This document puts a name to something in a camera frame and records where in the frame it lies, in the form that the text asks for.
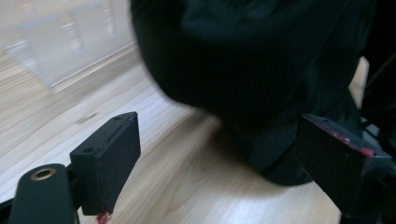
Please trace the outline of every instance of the wood grain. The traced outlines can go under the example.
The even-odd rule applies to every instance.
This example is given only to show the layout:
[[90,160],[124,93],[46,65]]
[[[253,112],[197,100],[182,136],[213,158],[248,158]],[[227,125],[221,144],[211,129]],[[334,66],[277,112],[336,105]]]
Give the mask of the wood grain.
[[136,111],[142,156],[109,223],[338,222],[315,183],[284,188],[260,177],[216,118],[168,100],[141,63],[112,63],[59,90],[5,54],[0,66],[0,201],[25,172],[68,164],[68,153],[108,119]]

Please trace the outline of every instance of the black cloth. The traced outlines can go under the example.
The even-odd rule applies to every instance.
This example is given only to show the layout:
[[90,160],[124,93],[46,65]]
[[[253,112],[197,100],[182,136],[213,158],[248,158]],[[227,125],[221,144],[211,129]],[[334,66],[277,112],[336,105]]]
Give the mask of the black cloth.
[[369,81],[396,51],[395,10],[395,1],[378,0],[376,2],[372,30],[364,50],[364,57],[370,62]]
[[142,57],[164,93],[221,118],[264,176],[298,185],[310,180],[292,157],[302,113],[361,134],[347,87],[373,4],[132,0],[131,10]]

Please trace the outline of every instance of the screw hole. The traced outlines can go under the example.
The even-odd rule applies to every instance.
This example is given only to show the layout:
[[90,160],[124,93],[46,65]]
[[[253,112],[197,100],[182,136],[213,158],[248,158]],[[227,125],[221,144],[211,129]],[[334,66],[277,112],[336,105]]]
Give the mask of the screw hole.
[[34,181],[40,181],[40,180],[44,180],[44,179],[50,178],[55,173],[56,173],[55,169],[46,168],[46,169],[42,169],[42,170],[39,170],[39,171],[35,172],[34,174],[32,174],[30,176],[30,178],[32,180],[34,180]]
[[82,150],[84,153],[91,153],[93,152],[93,147],[89,147],[89,148],[85,148],[84,150]]

